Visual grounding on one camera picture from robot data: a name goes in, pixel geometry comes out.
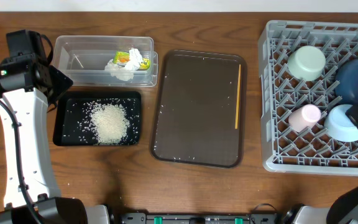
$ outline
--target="gray dish rack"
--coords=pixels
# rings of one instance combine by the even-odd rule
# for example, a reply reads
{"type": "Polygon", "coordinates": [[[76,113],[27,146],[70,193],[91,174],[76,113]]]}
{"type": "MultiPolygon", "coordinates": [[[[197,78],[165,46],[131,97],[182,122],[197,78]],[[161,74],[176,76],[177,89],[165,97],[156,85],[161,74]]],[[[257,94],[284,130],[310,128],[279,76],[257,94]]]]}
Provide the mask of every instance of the gray dish rack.
{"type": "Polygon", "coordinates": [[[358,24],[269,21],[258,41],[262,81],[262,159],[271,172],[358,176],[358,141],[330,138],[324,128],[329,110],[341,96],[334,89],[341,65],[358,58],[358,24]],[[288,57],[301,46],[320,48],[326,56],[321,76],[311,82],[294,78],[288,57]],[[288,116],[306,104],[322,111],[313,128],[300,133],[288,125],[288,116]]]}

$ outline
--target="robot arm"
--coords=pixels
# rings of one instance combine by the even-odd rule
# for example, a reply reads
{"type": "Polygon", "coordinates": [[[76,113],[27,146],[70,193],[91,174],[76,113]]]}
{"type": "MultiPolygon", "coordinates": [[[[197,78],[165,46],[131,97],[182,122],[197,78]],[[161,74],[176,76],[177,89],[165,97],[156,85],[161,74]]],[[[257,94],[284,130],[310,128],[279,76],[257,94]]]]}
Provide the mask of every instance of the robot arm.
{"type": "Polygon", "coordinates": [[[46,57],[42,38],[52,49],[46,36],[34,31],[7,34],[11,56],[0,64],[0,116],[7,162],[5,211],[0,212],[0,223],[67,224],[98,220],[92,222],[108,224],[105,206],[85,209],[79,199],[60,197],[50,162],[46,116],[48,107],[73,82],[49,65],[53,53],[46,57]]]}
{"type": "MultiPolygon", "coordinates": [[[[3,93],[1,99],[20,124],[19,136],[22,158],[22,170],[27,192],[32,202],[39,195],[47,198],[60,197],[60,189],[53,175],[50,163],[49,145],[46,133],[47,97],[38,89],[25,91],[23,88],[3,93]]],[[[0,116],[4,128],[7,184],[4,197],[5,207],[20,207],[25,201],[20,190],[16,167],[15,139],[12,121],[0,106],[0,116]]]]}

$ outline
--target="pink cup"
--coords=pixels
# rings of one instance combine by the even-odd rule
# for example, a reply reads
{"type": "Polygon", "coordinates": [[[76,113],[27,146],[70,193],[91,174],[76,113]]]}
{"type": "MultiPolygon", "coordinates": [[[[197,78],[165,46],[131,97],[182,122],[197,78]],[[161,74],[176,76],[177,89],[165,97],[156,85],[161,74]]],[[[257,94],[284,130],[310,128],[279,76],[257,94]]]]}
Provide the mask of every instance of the pink cup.
{"type": "Polygon", "coordinates": [[[320,109],[315,105],[304,105],[290,114],[288,122],[291,128],[300,132],[305,127],[312,128],[321,118],[320,109]]]}

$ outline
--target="food wrapper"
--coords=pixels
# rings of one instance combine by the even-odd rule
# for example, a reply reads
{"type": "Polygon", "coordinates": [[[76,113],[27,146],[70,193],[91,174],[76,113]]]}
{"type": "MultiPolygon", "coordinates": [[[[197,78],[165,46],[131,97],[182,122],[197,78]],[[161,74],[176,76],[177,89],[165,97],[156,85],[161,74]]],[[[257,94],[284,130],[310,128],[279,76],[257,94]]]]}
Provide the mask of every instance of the food wrapper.
{"type": "MultiPolygon", "coordinates": [[[[112,62],[122,67],[125,67],[128,61],[129,61],[128,52],[117,52],[112,62]]],[[[147,70],[149,68],[150,68],[150,59],[143,58],[143,61],[140,63],[139,70],[147,70]]]]}

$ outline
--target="wood grain surface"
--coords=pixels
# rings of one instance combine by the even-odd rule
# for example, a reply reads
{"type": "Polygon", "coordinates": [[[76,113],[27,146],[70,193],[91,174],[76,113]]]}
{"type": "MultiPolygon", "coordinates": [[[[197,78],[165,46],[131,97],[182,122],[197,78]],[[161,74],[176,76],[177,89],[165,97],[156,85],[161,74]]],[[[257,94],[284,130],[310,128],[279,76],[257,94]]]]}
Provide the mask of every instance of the wood grain surface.
{"type": "MultiPolygon", "coordinates": [[[[358,23],[358,14],[0,12],[0,61],[8,56],[5,34],[19,29],[46,34],[53,43],[60,35],[149,36],[160,70],[172,49],[240,55],[248,64],[248,77],[244,158],[238,167],[216,169],[154,159],[149,139],[158,84],[126,88],[142,95],[142,135],[136,146],[57,147],[52,142],[56,111],[47,115],[52,166],[62,196],[79,198],[86,206],[107,203],[116,212],[247,213],[260,203],[284,211],[297,202],[328,207],[358,186],[358,177],[271,173],[262,167],[257,40],[272,19],[358,23]]],[[[0,122],[0,211],[5,186],[0,122]]]]}

